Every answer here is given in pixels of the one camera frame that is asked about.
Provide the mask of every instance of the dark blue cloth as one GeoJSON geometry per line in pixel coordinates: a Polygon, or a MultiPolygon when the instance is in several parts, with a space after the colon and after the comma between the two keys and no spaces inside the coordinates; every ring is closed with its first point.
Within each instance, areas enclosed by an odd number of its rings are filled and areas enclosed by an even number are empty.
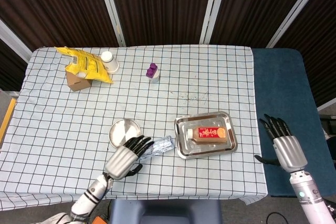
{"type": "MultiPolygon", "coordinates": [[[[325,141],[301,54],[293,49],[252,49],[257,117],[264,113],[285,120],[308,160],[305,171],[315,179],[321,195],[336,194],[336,171],[325,141]]],[[[272,142],[259,123],[261,153],[276,158],[272,142]]],[[[289,174],[264,165],[268,194],[294,196],[289,174]]]]}

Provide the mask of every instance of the grid pattern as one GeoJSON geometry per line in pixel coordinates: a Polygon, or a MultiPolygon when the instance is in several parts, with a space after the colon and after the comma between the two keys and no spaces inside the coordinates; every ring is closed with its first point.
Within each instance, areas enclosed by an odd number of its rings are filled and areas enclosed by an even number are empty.
{"type": "Polygon", "coordinates": [[[76,200],[98,177],[115,149],[113,122],[136,120],[143,134],[175,137],[174,120],[226,111],[237,136],[232,154],[181,159],[176,149],[142,161],[139,174],[113,184],[108,198],[241,198],[267,195],[257,129],[250,48],[211,45],[83,48],[117,55],[113,84],[70,91],[54,48],[34,51],[0,153],[1,208],[76,200]],[[159,83],[145,76],[155,62],[159,83]]]}

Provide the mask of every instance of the small brown box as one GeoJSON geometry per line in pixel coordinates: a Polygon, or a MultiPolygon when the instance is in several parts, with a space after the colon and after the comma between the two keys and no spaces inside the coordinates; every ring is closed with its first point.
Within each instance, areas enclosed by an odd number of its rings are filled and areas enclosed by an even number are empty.
{"type": "Polygon", "coordinates": [[[91,87],[92,80],[79,78],[68,71],[65,71],[65,73],[67,75],[68,86],[72,91],[78,91],[91,87]]]}

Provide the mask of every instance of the purple cap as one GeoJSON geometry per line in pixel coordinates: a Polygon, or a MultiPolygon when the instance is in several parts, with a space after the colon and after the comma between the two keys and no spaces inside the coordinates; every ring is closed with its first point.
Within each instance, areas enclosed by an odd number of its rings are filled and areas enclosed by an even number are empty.
{"type": "Polygon", "coordinates": [[[149,69],[147,69],[147,73],[146,73],[146,76],[148,78],[153,78],[156,70],[158,69],[157,65],[155,63],[151,63],[151,66],[149,69]]]}

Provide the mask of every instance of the yellow snack bag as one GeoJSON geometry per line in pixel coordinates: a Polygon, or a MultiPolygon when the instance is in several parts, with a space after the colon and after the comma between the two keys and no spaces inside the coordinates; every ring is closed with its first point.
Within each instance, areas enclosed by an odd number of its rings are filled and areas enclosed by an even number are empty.
{"type": "Polygon", "coordinates": [[[66,71],[84,79],[112,83],[103,63],[97,56],[79,49],[55,48],[63,55],[72,56],[72,62],[65,67],[66,71]]]}

